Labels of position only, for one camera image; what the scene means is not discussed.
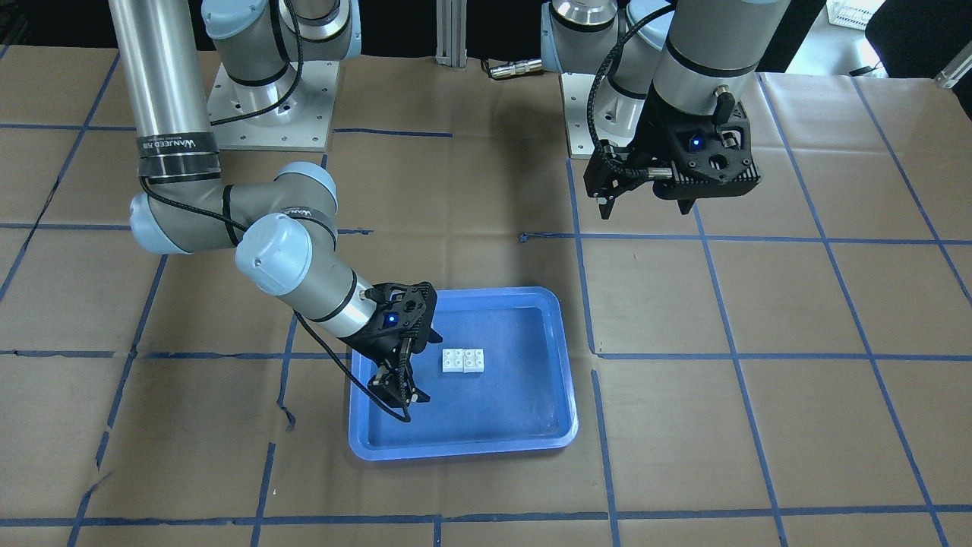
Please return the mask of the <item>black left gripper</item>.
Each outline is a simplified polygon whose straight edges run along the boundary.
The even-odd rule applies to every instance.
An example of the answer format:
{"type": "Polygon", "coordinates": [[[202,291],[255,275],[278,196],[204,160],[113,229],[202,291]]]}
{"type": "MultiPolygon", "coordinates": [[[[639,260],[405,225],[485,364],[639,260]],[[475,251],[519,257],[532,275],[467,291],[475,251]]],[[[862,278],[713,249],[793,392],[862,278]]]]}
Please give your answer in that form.
{"type": "Polygon", "coordinates": [[[683,113],[660,96],[647,96],[634,139],[607,145],[584,173],[587,195],[603,220],[617,198],[647,182],[661,200],[693,213],[703,198],[749,194],[762,180],[751,153],[750,123],[735,96],[715,96],[701,115],[683,113]]]}

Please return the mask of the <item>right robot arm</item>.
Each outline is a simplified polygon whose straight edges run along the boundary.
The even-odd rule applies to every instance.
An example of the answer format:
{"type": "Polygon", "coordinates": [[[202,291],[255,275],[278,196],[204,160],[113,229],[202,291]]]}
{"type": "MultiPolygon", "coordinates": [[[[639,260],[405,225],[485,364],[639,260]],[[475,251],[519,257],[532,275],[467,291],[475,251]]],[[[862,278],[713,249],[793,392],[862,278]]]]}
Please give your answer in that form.
{"type": "MultiPolygon", "coordinates": [[[[229,185],[202,87],[190,7],[185,1],[109,4],[137,129],[133,236],[150,253],[233,248],[236,266],[264,293],[377,364],[361,386],[381,409],[406,411],[430,398],[416,387],[410,359],[428,343],[433,284],[368,283],[337,256],[338,198],[322,166],[289,163],[271,181],[229,185]]],[[[351,58],[360,49],[351,2],[205,1],[209,38],[234,84],[251,97],[244,115],[282,106],[305,60],[351,58]]]]}

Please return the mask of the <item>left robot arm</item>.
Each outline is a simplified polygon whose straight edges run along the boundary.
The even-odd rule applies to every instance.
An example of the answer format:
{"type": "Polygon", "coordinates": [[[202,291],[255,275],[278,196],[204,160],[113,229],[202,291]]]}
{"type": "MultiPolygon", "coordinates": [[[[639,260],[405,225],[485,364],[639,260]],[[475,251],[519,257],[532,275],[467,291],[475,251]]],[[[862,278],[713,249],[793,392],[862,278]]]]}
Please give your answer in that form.
{"type": "Polygon", "coordinates": [[[681,214],[698,200],[749,194],[761,180],[742,94],[785,1],[548,1],[541,61],[590,74],[581,128],[588,197],[614,202],[652,184],[681,214]]]}

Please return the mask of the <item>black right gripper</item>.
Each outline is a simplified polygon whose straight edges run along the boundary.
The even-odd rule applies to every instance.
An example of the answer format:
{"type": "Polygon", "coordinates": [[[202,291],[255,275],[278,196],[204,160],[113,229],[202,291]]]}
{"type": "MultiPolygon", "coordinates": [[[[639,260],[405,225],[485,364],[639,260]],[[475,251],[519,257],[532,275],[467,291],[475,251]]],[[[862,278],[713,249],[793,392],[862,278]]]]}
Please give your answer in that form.
{"type": "Polygon", "coordinates": [[[378,283],[361,291],[376,308],[364,327],[349,337],[349,346],[378,365],[368,390],[388,407],[428,403],[431,396],[417,387],[411,354],[422,353],[428,343],[442,343],[433,329],[437,291],[428,281],[405,285],[378,283]],[[402,345],[406,352],[400,354],[402,345]]]}

